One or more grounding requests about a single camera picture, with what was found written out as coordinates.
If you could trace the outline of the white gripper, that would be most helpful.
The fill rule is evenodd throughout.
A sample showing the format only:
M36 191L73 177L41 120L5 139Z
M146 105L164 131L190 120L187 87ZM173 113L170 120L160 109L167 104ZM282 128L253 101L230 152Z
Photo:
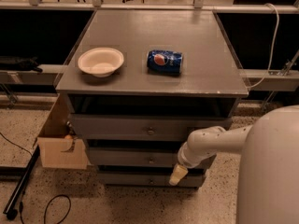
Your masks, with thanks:
M169 184L176 186L188 173L188 169L195 168L203 160L216 154L216 150L202 143L185 142L178 151L178 163L169 178Z

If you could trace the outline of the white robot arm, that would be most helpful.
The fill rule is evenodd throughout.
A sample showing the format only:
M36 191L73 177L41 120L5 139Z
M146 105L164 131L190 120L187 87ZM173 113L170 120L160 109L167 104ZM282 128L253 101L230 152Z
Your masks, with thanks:
M235 224L299 224L299 106L275 109L233 130L191 132L178 152L169 184L219 153L241 155Z

